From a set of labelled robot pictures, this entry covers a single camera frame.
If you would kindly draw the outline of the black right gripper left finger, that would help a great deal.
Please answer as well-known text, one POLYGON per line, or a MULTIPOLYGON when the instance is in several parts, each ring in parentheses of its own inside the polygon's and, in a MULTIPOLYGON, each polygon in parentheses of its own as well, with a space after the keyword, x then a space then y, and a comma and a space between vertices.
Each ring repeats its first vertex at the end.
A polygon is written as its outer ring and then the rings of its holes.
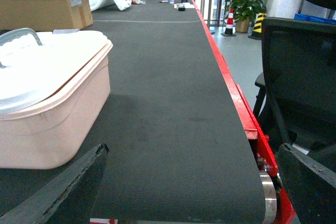
POLYGON ((109 149, 99 144, 42 189, 1 216, 1 223, 89 223, 109 149))

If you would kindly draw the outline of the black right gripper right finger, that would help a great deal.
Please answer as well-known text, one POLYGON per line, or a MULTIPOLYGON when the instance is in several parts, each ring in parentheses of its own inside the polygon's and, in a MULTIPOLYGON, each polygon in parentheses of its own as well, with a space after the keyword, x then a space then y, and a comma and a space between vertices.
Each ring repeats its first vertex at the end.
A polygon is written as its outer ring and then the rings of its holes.
POLYGON ((276 154, 282 184, 301 223, 335 223, 335 172, 289 144, 276 154))

